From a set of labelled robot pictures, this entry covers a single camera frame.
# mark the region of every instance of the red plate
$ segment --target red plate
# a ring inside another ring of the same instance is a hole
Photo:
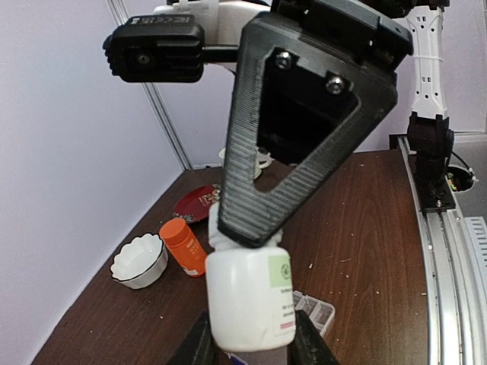
[[[208,218],[210,207],[220,201],[221,187],[217,184],[201,186],[179,200],[174,207],[174,217],[195,223]]]

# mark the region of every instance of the white bottle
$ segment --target white bottle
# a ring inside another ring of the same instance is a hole
[[[206,259],[213,338],[224,351],[280,348],[294,340],[296,321],[288,252],[277,233],[264,247],[248,249],[218,231],[218,204],[210,209]]]

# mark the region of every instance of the white wall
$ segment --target white wall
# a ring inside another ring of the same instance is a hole
[[[125,0],[130,14],[150,14],[164,0]],[[445,12],[444,86],[451,128],[484,132],[487,117],[487,40],[483,0],[454,0]],[[389,134],[404,133],[415,92],[412,58],[399,67],[399,104],[359,148],[386,149]],[[160,86],[174,125],[195,166],[218,163],[224,146],[233,77],[207,68],[197,84]]]
[[[181,169],[141,86],[110,74],[103,1],[0,13],[0,364],[17,365]]]

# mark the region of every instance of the white bowl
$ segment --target white bowl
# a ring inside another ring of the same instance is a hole
[[[147,233],[124,245],[110,270],[113,280],[132,289],[141,289],[159,279],[167,260],[167,249],[161,238]]]

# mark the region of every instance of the orange bottle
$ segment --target orange bottle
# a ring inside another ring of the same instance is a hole
[[[166,222],[159,230],[159,236],[189,276],[196,278],[205,274],[206,252],[184,219],[174,218]]]

